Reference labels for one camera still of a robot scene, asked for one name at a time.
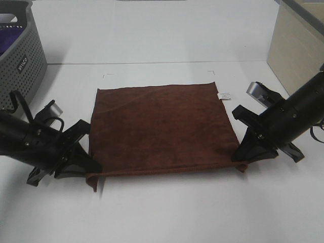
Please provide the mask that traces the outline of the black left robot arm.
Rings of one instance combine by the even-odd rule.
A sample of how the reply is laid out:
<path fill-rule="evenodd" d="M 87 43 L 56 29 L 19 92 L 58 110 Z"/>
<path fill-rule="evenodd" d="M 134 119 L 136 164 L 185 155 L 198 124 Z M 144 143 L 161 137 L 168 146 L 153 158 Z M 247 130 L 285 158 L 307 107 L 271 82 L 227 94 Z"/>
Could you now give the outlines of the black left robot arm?
<path fill-rule="evenodd" d="M 60 179 L 102 172 L 102 166 L 79 143 L 89 134 L 90 124 L 80 119 L 64 131 L 47 125 L 53 121 L 55 117 L 28 123 L 1 112 L 1 155 L 33 167 L 27 184 L 38 186 L 45 175 Z"/>

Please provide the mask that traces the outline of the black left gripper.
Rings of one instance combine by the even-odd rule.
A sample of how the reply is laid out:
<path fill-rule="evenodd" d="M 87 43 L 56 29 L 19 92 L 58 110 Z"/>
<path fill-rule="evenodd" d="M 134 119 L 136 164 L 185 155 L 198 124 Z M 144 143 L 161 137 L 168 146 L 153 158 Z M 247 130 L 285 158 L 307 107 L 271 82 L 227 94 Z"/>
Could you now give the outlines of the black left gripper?
<path fill-rule="evenodd" d="M 45 175 L 52 173 L 55 179 L 63 179 L 102 172 L 102 166 L 79 143 L 89 134 L 89 123 L 79 120 L 65 132 L 50 127 L 39 127 L 39 130 L 40 134 L 24 150 L 24 162 L 34 166 L 26 184 L 37 187 Z"/>

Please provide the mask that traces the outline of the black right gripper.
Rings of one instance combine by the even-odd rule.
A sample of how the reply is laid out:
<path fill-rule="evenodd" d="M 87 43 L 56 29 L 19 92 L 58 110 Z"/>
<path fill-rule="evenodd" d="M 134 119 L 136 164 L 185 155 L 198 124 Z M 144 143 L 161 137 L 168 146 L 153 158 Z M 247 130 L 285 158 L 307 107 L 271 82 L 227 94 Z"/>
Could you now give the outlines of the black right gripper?
<path fill-rule="evenodd" d="M 233 154 L 233 162 L 256 162 L 273 159 L 278 156 L 277 150 L 279 149 L 292 158 L 295 163 L 304 158 L 302 151 L 293 143 L 282 146 L 280 140 L 270 131 L 276 109 L 276 105 L 271 105 L 264 112 L 257 115 L 239 105 L 232 111 L 234 119 L 247 126 L 244 138 Z"/>

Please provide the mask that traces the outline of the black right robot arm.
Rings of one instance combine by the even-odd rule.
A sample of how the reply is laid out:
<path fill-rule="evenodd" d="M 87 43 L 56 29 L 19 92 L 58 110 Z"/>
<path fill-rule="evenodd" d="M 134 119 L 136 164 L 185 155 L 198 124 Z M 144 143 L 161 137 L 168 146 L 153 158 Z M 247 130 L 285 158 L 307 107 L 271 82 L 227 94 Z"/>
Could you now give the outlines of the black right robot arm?
<path fill-rule="evenodd" d="M 293 141 L 312 126 L 323 123 L 323 71 L 287 99 L 260 82 L 250 83 L 247 94 L 266 109 L 259 115 L 242 105 L 233 110 L 234 118 L 248 128 L 232 161 L 252 163 L 276 158 L 278 150 L 296 163 L 302 160 L 304 154 Z"/>

